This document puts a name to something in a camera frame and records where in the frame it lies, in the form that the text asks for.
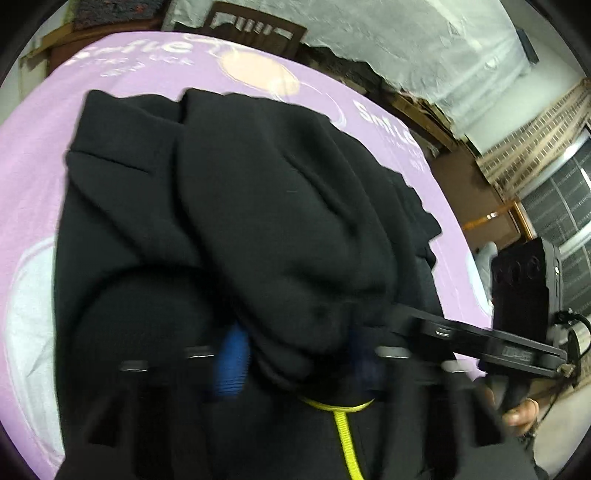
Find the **dark patterned cloth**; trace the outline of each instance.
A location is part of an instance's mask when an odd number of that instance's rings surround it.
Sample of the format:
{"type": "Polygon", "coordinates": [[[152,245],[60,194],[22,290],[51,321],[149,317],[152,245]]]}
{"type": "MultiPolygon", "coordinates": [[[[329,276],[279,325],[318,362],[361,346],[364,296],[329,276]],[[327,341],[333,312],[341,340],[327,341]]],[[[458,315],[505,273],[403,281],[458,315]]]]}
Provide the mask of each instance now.
{"type": "Polygon", "coordinates": [[[168,0],[80,0],[74,30],[156,16],[168,0]]]}

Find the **yellow trim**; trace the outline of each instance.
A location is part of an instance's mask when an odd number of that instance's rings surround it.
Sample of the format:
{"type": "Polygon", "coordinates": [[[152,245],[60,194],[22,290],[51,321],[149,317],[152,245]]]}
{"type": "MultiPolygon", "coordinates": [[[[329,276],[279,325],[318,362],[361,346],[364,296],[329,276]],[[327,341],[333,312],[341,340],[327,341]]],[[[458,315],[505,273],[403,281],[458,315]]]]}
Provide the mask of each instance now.
{"type": "Polygon", "coordinates": [[[334,411],[336,427],[339,431],[340,444],[343,447],[343,454],[345,455],[345,463],[349,470],[351,480],[363,480],[363,475],[357,463],[357,456],[355,455],[355,447],[353,447],[353,439],[349,430],[349,422],[347,421],[347,414],[342,411],[334,411]]]}
{"type": "Polygon", "coordinates": [[[361,411],[365,407],[369,407],[372,404],[372,402],[374,401],[373,399],[371,399],[367,403],[364,403],[362,405],[357,405],[356,407],[336,407],[334,405],[327,405],[326,403],[320,403],[319,401],[311,400],[311,399],[305,398],[305,397],[301,397],[301,399],[303,402],[307,403],[309,406],[314,407],[318,410],[340,412],[340,413],[355,413],[356,411],[361,411]]]}

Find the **purple bed sheet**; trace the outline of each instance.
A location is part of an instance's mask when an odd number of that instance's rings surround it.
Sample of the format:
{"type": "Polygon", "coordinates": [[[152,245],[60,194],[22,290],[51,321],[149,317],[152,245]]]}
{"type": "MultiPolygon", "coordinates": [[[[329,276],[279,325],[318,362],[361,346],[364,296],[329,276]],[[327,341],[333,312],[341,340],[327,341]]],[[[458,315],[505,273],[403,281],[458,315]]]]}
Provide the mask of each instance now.
{"type": "MultiPolygon", "coordinates": [[[[10,349],[18,342],[10,338],[15,326],[9,326],[7,319],[22,301],[23,288],[37,282],[46,292],[51,290],[51,275],[41,272],[35,262],[53,247],[64,196],[63,157],[85,93],[100,89],[115,96],[156,93],[178,99],[188,87],[265,96],[324,113],[382,165],[401,172],[443,230],[431,246],[437,256],[435,284],[446,317],[490,325],[482,285],[460,226],[423,153],[397,118],[322,73],[230,42],[180,33],[109,36],[60,66],[0,127],[0,421],[41,480],[54,477],[61,452],[39,434],[30,418],[32,407],[20,400],[26,382],[16,376],[26,377],[27,372],[10,364],[10,349]]],[[[51,317],[51,297],[46,296],[39,300],[47,307],[41,315],[51,317]]]]}

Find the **window pane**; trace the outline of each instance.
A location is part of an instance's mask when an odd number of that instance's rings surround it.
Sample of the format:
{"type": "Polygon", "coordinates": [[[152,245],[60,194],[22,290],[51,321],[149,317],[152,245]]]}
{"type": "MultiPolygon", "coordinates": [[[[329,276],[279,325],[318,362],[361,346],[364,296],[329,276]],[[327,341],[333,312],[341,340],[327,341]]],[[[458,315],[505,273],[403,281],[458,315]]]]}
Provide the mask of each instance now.
{"type": "Polygon", "coordinates": [[[563,307],[591,314],[591,241],[562,261],[563,307]]]}
{"type": "Polygon", "coordinates": [[[522,204],[538,236],[562,245],[591,221],[591,140],[522,204]]]}

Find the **hand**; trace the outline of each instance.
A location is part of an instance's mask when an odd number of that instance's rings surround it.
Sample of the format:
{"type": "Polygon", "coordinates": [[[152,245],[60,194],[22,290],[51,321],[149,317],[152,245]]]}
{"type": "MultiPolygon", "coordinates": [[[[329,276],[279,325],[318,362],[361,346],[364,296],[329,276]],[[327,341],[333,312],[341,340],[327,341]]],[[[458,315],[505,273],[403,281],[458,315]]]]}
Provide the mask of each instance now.
{"type": "MultiPolygon", "coordinates": [[[[495,395],[490,388],[485,389],[485,395],[492,404],[495,403],[495,395]]],[[[515,435],[520,436],[532,428],[539,413],[540,406],[538,403],[528,398],[521,405],[505,413],[503,415],[503,421],[509,427],[515,427],[515,435]]]]}

